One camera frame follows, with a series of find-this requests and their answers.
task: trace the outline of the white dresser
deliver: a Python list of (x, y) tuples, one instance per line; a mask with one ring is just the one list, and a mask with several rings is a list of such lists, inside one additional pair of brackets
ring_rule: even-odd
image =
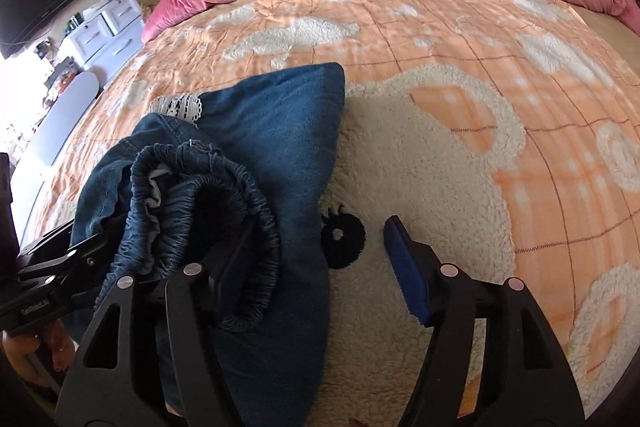
[(58, 57), (73, 57), (104, 87), (142, 49), (142, 10), (136, 0), (110, 0), (91, 19), (69, 33)]

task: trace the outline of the drawer handle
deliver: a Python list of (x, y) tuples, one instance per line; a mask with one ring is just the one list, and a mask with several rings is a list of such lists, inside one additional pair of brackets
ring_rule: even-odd
[(89, 37), (88, 40), (84, 41), (84, 44), (88, 44), (89, 42), (91, 42), (92, 40), (94, 40), (96, 37), (100, 36), (100, 32), (95, 32), (93, 35), (91, 35), (91, 37)]
[(122, 17), (125, 13), (130, 12), (131, 11), (131, 6), (129, 6), (126, 10), (124, 10), (124, 12), (122, 12), (121, 14), (118, 15), (118, 17)]
[(128, 39), (127, 42), (124, 43), (124, 46), (121, 47), (118, 51), (116, 51), (113, 54), (113, 56), (115, 57), (116, 55), (119, 55), (120, 53), (122, 53), (124, 50), (127, 49), (127, 46), (129, 46), (132, 42), (133, 42), (133, 39)]

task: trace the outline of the clutter on dresser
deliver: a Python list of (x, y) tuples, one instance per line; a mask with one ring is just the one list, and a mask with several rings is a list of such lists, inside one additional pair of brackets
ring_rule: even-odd
[(58, 57), (72, 57), (103, 88), (142, 48), (142, 8), (137, 0), (103, 0), (74, 17), (82, 22), (62, 41)]
[(69, 22), (66, 23), (65, 37), (68, 36), (69, 33), (71, 33), (73, 30), (78, 28), (78, 26), (81, 25), (83, 22), (84, 22), (84, 17), (82, 16), (81, 13), (76, 13), (75, 15), (72, 15), (71, 19), (69, 19)]
[(80, 71), (81, 69), (73, 57), (67, 57), (60, 62), (44, 83), (49, 90), (47, 96), (42, 100), (43, 107), (48, 108), (53, 105)]

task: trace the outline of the dresser drawer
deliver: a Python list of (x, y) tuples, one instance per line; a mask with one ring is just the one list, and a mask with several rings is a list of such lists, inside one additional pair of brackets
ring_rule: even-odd
[(140, 17), (141, 13), (140, 5), (136, 0), (113, 0), (102, 9), (102, 16), (114, 35)]
[(123, 31), (111, 38), (111, 42), (87, 62), (85, 68), (93, 71), (104, 87), (120, 69), (142, 49), (142, 17), (135, 19)]
[(111, 38), (113, 38), (111, 30), (105, 20), (98, 15), (89, 22), (78, 26), (65, 40), (68, 39), (68, 45), (73, 48), (73, 56), (78, 58), (80, 62), (84, 62)]

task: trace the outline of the metal screw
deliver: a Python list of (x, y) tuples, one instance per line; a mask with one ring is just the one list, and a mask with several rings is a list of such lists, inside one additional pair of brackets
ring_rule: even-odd
[(129, 286), (133, 284), (133, 277), (130, 275), (126, 275), (124, 277), (120, 277), (118, 279), (118, 288), (121, 290), (126, 290)]
[(458, 275), (458, 268), (452, 264), (443, 264), (440, 266), (440, 273), (442, 273), (444, 277), (455, 277)]
[(511, 279), (509, 279), (509, 288), (515, 290), (516, 292), (520, 292), (524, 290), (524, 282), (522, 282), (517, 277), (511, 277)]
[(185, 266), (182, 271), (184, 272), (185, 275), (197, 275), (198, 273), (200, 273), (202, 271), (202, 264), (200, 263), (189, 263), (187, 266)]

